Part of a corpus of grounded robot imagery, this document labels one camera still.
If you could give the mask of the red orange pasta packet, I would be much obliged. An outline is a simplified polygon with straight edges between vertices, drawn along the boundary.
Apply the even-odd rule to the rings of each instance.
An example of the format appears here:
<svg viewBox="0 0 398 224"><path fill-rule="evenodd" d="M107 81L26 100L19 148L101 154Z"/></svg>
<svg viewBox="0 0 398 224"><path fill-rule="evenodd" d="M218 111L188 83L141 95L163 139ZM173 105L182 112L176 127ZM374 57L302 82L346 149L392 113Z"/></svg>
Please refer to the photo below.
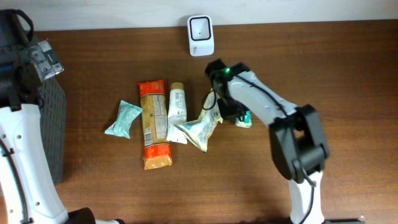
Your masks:
<svg viewBox="0 0 398 224"><path fill-rule="evenodd" d="M168 117L163 80L140 82L139 96L144 133L144 168L172 165L172 148L167 140Z"/></svg>

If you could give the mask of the yellow white snack bag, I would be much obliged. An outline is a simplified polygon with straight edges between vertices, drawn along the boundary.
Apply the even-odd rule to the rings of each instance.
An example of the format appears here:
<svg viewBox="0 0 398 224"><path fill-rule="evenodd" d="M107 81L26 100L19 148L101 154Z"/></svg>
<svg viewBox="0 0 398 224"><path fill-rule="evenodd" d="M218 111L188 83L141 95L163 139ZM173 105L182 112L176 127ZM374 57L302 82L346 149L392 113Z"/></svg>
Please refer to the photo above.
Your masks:
<svg viewBox="0 0 398 224"><path fill-rule="evenodd" d="M199 117L196 120L175 125L202 152L207 152L209 138L217 124L223 122L217 104L218 99L218 94L211 89L202 101L202 110Z"/></svg>

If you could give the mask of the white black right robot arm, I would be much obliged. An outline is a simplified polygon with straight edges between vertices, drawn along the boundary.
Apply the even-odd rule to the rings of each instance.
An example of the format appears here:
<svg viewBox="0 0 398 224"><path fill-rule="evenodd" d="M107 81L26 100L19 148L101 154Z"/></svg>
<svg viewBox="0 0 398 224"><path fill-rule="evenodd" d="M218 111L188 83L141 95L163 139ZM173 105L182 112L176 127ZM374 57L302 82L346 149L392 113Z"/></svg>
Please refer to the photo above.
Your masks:
<svg viewBox="0 0 398 224"><path fill-rule="evenodd" d="M297 106L265 86L245 64L221 59L205 68L226 120L254 113L268 128L274 165L289 183L292 223L324 223L320 184L330 150L316 109Z"/></svg>

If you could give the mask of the green white tissue pack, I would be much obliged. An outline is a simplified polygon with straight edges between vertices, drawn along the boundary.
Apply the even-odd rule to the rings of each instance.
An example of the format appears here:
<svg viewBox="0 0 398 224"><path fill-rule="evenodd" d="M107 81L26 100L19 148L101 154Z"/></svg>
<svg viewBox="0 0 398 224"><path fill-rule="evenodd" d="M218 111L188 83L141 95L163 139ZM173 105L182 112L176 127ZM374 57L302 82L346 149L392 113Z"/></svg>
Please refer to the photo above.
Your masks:
<svg viewBox="0 0 398 224"><path fill-rule="evenodd" d="M252 126L251 112L246 111L246 114L244 116L236 118L235 125L240 128L250 128Z"/></svg>

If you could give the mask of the mint green tissue packet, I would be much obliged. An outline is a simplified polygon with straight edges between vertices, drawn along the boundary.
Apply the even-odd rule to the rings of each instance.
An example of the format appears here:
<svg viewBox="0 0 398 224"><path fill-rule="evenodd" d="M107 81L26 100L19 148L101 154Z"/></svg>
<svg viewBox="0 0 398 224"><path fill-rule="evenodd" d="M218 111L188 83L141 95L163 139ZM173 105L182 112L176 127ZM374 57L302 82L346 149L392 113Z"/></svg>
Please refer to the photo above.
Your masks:
<svg viewBox="0 0 398 224"><path fill-rule="evenodd" d="M121 100L115 122L108 127L104 133L130 139L129 130L131 124L142 113L142 111L143 109L141 107Z"/></svg>

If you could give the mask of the white tube with gold cap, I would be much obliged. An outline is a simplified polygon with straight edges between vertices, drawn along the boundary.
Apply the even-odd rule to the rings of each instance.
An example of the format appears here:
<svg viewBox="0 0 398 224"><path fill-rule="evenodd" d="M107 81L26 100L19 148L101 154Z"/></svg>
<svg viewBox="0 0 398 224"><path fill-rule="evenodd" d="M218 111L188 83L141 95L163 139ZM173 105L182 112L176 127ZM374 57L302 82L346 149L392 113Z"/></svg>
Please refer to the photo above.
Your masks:
<svg viewBox="0 0 398 224"><path fill-rule="evenodd" d="M170 86L167 140L180 144L187 144L183 133L175 127L176 124L187 121L187 107L185 101L184 84L174 82Z"/></svg>

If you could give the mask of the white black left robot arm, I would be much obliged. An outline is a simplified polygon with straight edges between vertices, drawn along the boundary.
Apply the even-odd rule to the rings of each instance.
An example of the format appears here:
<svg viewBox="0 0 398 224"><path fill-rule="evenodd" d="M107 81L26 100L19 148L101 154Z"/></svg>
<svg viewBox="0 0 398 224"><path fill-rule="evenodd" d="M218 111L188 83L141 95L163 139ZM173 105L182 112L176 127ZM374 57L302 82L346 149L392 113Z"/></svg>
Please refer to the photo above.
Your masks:
<svg viewBox="0 0 398 224"><path fill-rule="evenodd" d="M93 223L89 208L68 212L45 156L40 109L43 82L63 72L50 44L34 42L34 23L20 9L1 10L1 188L8 223Z"/></svg>

